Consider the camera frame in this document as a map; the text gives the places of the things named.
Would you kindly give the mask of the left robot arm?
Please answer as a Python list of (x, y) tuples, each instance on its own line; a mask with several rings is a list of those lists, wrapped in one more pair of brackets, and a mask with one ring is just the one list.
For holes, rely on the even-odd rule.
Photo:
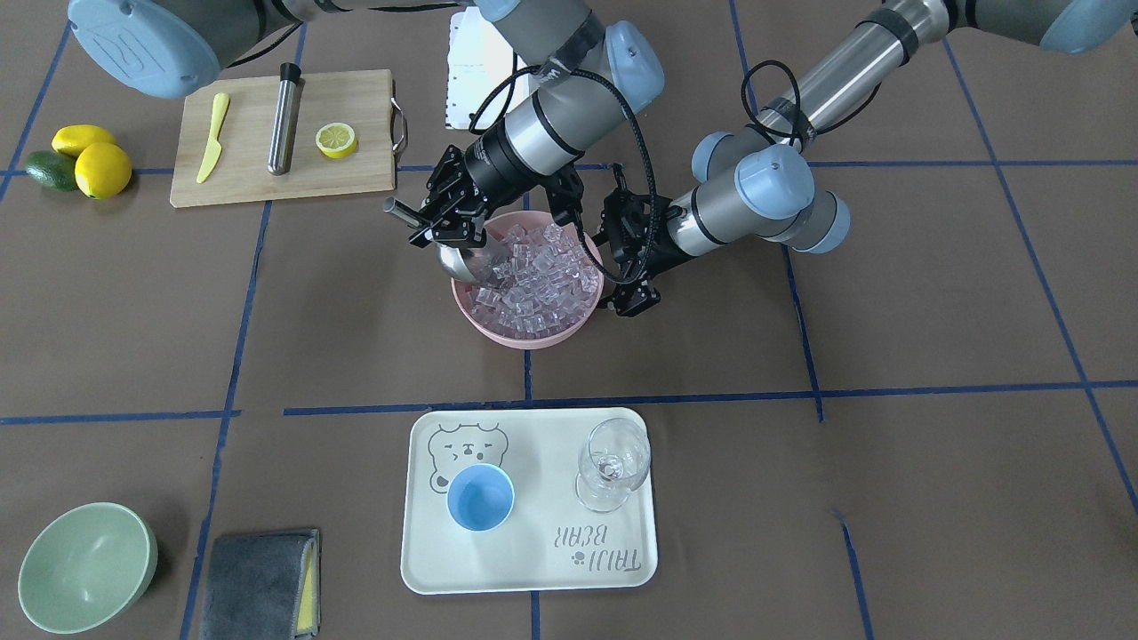
[(954, 28), (1082, 54), (1133, 20), (1133, 1), (883, 1), (805, 76), (789, 76), (784, 93), (760, 108), (744, 104), (742, 130), (701, 140), (688, 192), (641, 196), (615, 169), (601, 238), (630, 274), (600, 307), (638, 315), (660, 300), (655, 276), (744, 236), (795, 252), (834, 251), (849, 233), (849, 207), (814, 183), (802, 151), (861, 113), (894, 69)]

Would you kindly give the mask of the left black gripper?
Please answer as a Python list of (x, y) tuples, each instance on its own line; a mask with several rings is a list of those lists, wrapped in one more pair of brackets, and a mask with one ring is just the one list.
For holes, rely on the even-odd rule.
[(660, 302), (654, 277), (678, 266), (678, 247), (667, 227), (676, 214), (669, 198), (624, 187), (615, 187), (603, 199), (603, 238), (619, 269), (615, 280), (621, 281), (610, 292), (617, 315), (641, 315)]

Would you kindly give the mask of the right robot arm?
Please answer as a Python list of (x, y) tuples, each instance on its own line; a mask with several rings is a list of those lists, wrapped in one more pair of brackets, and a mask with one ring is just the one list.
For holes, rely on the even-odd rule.
[[(412, 243), (483, 247), (494, 212), (538, 186), (556, 222), (582, 210), (574, 162), (662, 93), (665, 74), (645, 36), (628, 20), (605, 24), (584, 1), (476, 1), (492, 28), (525, 64), (535, 92), (465, 149), (448, 148), (428, 180)], [(394, 54), (440, 61), (440, 18), (414, 18), (411, 1), (71, 1), (71, 31), (122, 84), (179, 99), (281, 28), (308, 23), (318, 44), (340, 44), (338, 61)]]

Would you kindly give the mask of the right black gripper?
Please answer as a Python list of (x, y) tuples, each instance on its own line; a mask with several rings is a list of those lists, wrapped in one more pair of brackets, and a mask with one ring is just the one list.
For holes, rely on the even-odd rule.
[(448, 147), (427, 181), (423, 206), (412, 214), (417, 230), (409, 243), (481, 248), (488, 243), (486, 222), (535, 188), (545, 190), (554, 223), (570, 224), (584, 211), (583, 186), (571, 165), (543, 175), (508, 147)]

